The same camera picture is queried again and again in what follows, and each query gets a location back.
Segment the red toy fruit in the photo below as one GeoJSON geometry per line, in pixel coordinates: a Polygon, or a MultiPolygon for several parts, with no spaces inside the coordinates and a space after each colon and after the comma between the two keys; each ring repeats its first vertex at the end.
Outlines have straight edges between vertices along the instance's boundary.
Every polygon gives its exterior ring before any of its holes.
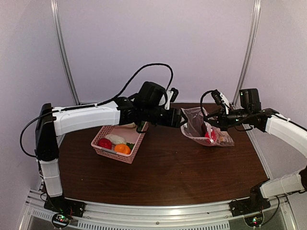
{"type": "Polygon", "coordinates": [[[101,138],[101,139],[99,139],[97,146],[111,150],[112,149],[112,142],[107,138],[101,138]]]}
{"type": "Polygon", "coordinates": [[[206,142],[213,144],[217,141],[215,131],[211,127],[207,127],[205,124],[202,124],[201,128],[206,142]]]}

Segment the clear zip top bag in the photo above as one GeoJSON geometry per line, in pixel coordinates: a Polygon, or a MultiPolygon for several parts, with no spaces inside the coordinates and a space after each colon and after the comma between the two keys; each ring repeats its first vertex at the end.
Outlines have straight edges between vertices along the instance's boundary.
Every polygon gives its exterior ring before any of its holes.
{"type": "Polygon", "coordinates": [[[181,127],[181,133],[203,146],[232,147],[235,145],[227,131],[221,131],[203,120],[199,107],[181,109],[188,121],[181,127]]]}

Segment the pink plastic basket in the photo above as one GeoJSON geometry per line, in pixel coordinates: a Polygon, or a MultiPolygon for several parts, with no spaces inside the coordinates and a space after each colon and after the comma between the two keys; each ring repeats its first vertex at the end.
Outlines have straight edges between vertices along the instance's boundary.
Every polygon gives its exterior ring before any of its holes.
{"type": "Polygon", "coordinates": [[[141,122],[140,126],[103,126],[91,146],[98,155],[131,164],[147,129],[147,122],[141,122]]]}

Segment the orange toy fruit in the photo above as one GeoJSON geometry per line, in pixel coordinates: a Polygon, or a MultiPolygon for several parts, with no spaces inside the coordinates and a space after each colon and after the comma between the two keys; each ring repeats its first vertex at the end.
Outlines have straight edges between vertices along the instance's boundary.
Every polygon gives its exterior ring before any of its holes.
{"type": "Polygon", "coordinates": [[[126,155],[129,155],[131,153],[130,147],[126,144],[117,144],[114,147],[114,151],[119,152],[119,153],[123,153],[123,154],[126,154],[126,155]]]}

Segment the red toy fruit front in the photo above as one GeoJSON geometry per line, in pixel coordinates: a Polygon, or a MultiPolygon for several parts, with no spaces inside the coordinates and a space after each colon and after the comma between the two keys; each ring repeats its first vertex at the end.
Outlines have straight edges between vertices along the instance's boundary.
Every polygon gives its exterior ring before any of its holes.
{"type": "Polygon", "coordinates": [[[97,146],[111,150],[112,149],[112,142],[107,138],[101,138],[101,139],[99,139],[97,146]]]}

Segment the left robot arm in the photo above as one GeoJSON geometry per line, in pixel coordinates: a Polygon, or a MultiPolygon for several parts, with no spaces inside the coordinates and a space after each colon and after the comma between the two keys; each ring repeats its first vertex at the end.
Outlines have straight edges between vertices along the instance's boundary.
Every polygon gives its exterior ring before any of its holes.
{"type": "Polygon", "coordinates": [[[170,104],[176,99],[177,89],[146,81],[140,91],[129,97],[115,96],[107,102],[75,107],[41,108],[35,128],[35,157],[39,162],[50,204],[59,213],[69,209],[59,174],[57,136],[101,126],[121,126],[149,122],[153,125],[179,128],[188,119],[181,109],[170,104]]]}

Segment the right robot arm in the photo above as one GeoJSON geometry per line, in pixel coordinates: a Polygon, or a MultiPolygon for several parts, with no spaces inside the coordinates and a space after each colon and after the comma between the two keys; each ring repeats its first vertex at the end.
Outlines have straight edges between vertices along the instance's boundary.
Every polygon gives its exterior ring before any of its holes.
{"type": "MultiPolygon", "coordinates": [[[[203,114],[205,123],[212,127],[227,131],[232,127],[249,125],[265,133],[273,144],[289,146],[307,157],[307,130],[272,108],[263,109],[256,88],[241,89],[239,100],[241,107],[233,108],[226,96],[218,90],[210,90],[204,96],[211,95],[220,109],[212,114],[203,114]]],[[[280,177],[268,179],[254,186],[250,197],[246,200],[249,211],[257,211],[274,196],[304,192],[307,189],[307,167],[302,166],[280,177]]]]}

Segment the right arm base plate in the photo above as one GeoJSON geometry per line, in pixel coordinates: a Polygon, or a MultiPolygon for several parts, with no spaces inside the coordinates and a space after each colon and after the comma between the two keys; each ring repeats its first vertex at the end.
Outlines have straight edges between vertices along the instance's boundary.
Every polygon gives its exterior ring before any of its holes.
{"type": "Polygon", "coordinates": [[[230,211],[233,217],[247,215],[254,212],[260,212],[263,209],[271,207],[268,199],[261,200],[259,203],[253,203],[250,198],[241,200],[232,200],[229,203],[230,211]]]}

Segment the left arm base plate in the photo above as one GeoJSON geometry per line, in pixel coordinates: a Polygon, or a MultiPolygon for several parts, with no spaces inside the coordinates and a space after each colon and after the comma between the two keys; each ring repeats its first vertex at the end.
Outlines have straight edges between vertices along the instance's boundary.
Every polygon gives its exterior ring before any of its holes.
{"type": "Polygon", "coordinates": [[[44,203],[44,208],[67,217],[83,217],[85,203],[66,199],[64,197],[51,197],[44,203]]]}

